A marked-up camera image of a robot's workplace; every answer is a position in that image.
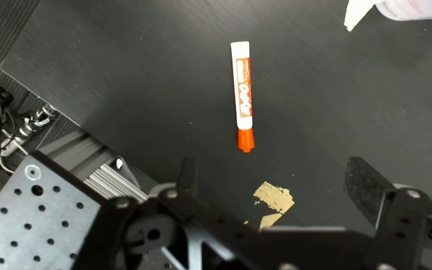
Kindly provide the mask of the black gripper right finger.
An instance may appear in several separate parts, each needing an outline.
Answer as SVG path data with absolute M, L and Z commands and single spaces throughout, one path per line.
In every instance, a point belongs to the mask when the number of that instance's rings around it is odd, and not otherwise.
M 378 229 L 385 197 L 394 191 L 393 184 L 363 158 L 352 157 L 346 163 L 345 190 L 366 221 Z

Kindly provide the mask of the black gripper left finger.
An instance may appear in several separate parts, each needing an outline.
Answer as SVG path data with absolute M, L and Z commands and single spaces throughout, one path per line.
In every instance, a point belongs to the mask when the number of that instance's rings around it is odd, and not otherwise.
M 177 188 L 183 193 L 195 196 L 198 191 L 196 164 L 193 158 L 184 158 L 177 181 Z

